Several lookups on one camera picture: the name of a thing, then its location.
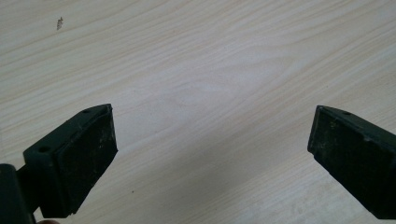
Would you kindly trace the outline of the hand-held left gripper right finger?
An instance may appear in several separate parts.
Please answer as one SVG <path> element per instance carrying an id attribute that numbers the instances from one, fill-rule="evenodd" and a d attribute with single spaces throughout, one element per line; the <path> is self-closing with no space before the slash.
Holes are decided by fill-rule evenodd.
<path id="1" fill-rule="evenodd" d="M 319 105 L 307 151 L 376 218 L 396 219 L 396 134 Z"/>

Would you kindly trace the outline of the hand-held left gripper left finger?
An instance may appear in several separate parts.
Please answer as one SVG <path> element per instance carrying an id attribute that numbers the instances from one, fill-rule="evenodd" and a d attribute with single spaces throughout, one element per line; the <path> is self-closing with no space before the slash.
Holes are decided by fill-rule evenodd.
<path id="1" fill-rule="evenodd" d="M 44 217 L 75 214 L 117 152 L 112 106 L 78 112 L 23 152 L 34 184 L 28 206 Z"/>

